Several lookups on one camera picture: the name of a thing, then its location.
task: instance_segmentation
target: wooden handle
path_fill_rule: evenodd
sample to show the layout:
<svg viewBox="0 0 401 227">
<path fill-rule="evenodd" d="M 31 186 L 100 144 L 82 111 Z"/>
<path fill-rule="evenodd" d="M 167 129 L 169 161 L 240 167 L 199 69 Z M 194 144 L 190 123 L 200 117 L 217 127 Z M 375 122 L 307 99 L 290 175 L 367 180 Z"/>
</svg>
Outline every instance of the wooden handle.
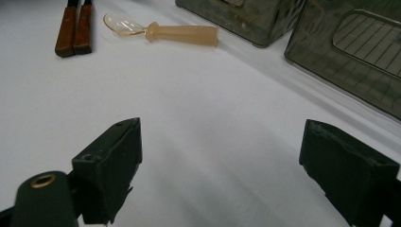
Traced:
<svg viewBox="0 0 401 227">
<path fill-rule="evenodd" d="M 67 7 L 64 10 L 60 25 L 59 37 L 57 38 L 55 52 L 58 56 L 65 58 L 74 55 L 74 37 L 77 20 L 77 8 Z"/>
<path fill-rule="evenodd" d="M 167 39 L 190 44 L 218 45 L 218 29 L 214 26 L 159 26 L 153 22 L 146 31 L 147 39 Z"/>
<path fill-rule="evenodd" d="M 74 51 L 76 54 L 83 55 L 92 53 L 91 23 L 92 5 L 82 5 L 74 40 Z"/>
</svg>

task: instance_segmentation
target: screw hole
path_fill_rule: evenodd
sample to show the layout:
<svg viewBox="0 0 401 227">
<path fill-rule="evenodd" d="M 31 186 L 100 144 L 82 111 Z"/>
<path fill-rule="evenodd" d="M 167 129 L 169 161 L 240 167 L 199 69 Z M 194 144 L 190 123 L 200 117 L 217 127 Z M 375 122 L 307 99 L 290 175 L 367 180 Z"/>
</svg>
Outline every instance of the screw hole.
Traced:
<svg viewBox="0 0 401 227">
<path fill-rule="evenodd" d="M 33 180 L 30 186 L 33 188 L 41 188 L 50 185 L 54 181 L 56 181 L 56 176 L 54 174 L 47 174 Z"/>
</svg>

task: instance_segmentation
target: plastic spoon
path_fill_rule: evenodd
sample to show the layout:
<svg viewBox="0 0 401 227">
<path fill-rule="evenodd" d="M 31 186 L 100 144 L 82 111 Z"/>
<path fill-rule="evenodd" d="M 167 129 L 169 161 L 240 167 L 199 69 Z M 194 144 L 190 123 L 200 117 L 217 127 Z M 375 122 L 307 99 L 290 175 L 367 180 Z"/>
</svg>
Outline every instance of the plastic spoon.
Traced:
<svg viewBox="0 0 401 227">
<path fill-rule="evenodd" d="M 103 17 L 104 24 L 121 36 L 145 34 L 148 41 L 166 39 L 191 44 L 218 44 L 218 29 L 214 26 L 159 26 L 156 22 L 148 27 L 136 24 L 133 20 L 107 13 Z"/>
</svg>

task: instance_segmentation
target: spoon handle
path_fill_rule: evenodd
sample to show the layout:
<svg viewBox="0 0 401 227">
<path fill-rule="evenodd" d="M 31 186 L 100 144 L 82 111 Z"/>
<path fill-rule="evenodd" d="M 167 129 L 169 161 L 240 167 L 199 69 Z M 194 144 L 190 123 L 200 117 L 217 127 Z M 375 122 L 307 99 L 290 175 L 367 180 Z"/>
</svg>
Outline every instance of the spoon handle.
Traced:
<svg viewBox="0 0 401 227">
<path fill-rule="evenodd" d="M 190 44 L 218 45 L 218 29 L 214 26 L 159 26 L 153 22 L 148 26 L 145 35 L 150 42 L 166 39 Z"/>
</svg>

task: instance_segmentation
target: green plastic container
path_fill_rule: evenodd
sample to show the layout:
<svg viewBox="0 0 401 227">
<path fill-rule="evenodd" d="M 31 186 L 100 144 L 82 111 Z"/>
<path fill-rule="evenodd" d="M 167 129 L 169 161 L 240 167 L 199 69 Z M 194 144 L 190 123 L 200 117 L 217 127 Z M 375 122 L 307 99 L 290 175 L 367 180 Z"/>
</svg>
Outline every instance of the green plastic container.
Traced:
<svg viewBox="0 0 401 227">
<path fill-rule="evenodd" d="M 267 47 L 295 25 L 304 0 L 176 0 L 180 8 Z"/>
<path fill-rule="evenodd" d="M 307 0 L 285 55 L 401 120 L 400 21 L 400 0 Z"/>
</svg>

